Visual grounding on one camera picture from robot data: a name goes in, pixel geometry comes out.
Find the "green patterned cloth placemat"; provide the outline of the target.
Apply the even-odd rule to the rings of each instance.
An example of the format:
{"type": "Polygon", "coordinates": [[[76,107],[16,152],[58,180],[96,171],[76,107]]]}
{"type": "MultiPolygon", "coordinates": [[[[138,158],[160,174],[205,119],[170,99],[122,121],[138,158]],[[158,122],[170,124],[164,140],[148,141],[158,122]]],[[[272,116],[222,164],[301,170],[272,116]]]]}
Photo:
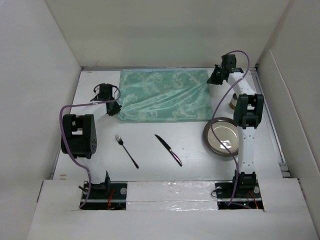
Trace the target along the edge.
{"type": "Polygon", "coordinates": [[[120,120],[197,122],[213,115],[206,70],[123,70],[120,120]]]}

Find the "round plate with dark rim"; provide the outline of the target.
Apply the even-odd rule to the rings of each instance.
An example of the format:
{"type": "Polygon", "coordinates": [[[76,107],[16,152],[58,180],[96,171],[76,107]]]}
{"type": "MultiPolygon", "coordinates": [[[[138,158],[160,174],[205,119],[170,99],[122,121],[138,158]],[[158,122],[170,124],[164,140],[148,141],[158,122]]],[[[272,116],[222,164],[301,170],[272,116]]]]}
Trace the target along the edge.
{"type": "Polygon", "coordinates": [[[215,154],[231,157],[239,153],[239,133],[235,122],[228,117],[217,117],[203,129],[206,146],[215,154]]]}

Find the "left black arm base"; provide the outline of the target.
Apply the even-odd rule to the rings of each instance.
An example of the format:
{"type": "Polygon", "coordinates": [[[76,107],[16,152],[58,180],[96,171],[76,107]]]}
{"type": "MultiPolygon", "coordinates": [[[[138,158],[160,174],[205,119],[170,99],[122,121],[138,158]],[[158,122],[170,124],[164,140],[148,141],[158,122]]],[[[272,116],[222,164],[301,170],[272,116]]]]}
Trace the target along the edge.
{"type": "Polygon", "coordinates": [[[91,190],[81,210],[126,210],[128,183],[112,181],[110,192],[91,190]]]}

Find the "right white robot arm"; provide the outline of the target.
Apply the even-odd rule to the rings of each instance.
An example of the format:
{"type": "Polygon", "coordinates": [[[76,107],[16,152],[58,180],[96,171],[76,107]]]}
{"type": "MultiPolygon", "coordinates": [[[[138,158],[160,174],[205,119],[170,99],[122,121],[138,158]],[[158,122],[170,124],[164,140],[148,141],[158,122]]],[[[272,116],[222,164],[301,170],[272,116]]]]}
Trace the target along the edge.
{"type": "Polygon", "coordinates": [[[217,104],[214,114],[217,113],[224,98],[230,91],[234,91],[237,96],[233,121],[238,130],[238,158],[235,159],[236,170],[231,184],[232,195],[243,197],[255,188],[257,175],[254,167],[254,145],[256,130],[262,121],[264,96],[256,93],[246,80],[249,68],[243,71],[237,67],[235,53],[242,53],[247,58],[250,65],[250,58],[242,50],[233,50],[221,57],[221,64],[216,64],[213,73],[207,80],[210,85],[229,84],[229,89],[217,104]]]}

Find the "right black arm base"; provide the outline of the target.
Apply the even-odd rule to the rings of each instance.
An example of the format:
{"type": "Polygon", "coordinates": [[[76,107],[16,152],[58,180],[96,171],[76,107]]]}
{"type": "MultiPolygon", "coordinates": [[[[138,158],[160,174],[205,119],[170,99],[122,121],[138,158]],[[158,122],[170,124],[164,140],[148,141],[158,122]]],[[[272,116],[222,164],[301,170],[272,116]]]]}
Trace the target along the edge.
{"type": "Polygon", "coordinates": [[[232,181],[215,181],[211,196],[216,200],[218,210],[263,210],[259,183],[249,189],[238,188],[231,200],[234,185],[232,181]]]}

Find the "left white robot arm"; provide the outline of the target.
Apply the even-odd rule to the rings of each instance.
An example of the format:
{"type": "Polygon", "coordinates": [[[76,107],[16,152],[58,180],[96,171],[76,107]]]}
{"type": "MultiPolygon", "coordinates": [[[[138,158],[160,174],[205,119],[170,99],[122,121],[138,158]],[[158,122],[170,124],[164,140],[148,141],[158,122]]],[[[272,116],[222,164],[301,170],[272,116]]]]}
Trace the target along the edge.
{"type": "Polygon", "coordinates": [[[110,83],[100,83],[94,87],[95,97],[89,103],[65,105],[59,113],[61,131],[61,151],[68,155],[73,163],[84,169],[88,176],[88,190],[100,198],[111,194],[111,180],[106,170],[98,167],[93,155],[98,148],[95,120],[98,114],[84,115],[64,114],[65,109],[102,107],[102,115],[114,116],[120,112],[121,105],[117,100],[121,96],[119,88],[110,83]]]}

